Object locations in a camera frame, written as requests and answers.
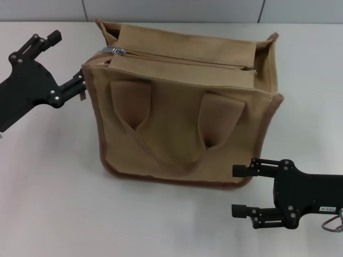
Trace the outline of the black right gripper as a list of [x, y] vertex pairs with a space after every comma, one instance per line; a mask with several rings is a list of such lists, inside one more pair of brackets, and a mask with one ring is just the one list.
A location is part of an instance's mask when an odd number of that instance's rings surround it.
[[232, 205], [232, 217], [250, 218], [254, 229], [296, 229], [306, 214], [339, 215], [343, 209], [343, 175], [309, 174], [291, 160], [252, 158], [249, 165], [233, 165], [233, 177], [274, 179], [276, 208]]

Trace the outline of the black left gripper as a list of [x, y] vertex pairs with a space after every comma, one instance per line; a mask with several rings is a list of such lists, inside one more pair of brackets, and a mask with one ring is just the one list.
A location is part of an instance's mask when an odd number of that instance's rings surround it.
[[80, 95], [85, 99], [86, 82], [82, 69], [69, 81], [58, 85], [52, 74], [33, 60], [62, 40], [61, 32], [53, 31], [46, 39], [34, 34], [17, 52], [9, 56], [10, 76], [0, 83], [0, 132], [5, 132], [21, 117], [40, 104], [60, 108]]

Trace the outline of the silver zipper pull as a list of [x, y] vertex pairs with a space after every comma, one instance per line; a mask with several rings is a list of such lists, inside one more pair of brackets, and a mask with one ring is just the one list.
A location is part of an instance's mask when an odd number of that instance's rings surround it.
[[120, 47], [104, 47], [101, 50], [101, 52], [104, 54], [113, 54], [113, 55], [120, 55], [120, 56], [123, 56], [127, 53], [125, 49], [120, 48]]

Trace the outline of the khaki canvas food bag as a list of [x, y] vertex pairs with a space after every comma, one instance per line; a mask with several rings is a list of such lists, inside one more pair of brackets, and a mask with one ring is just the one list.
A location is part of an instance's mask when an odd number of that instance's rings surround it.
[[106, 47], [83, 66], [100, 159], [115, 175], [239, 188], [235, 164], [260, 157], [284, 100], [277, 33], [265, 41], [180, 34], [97, 21]]

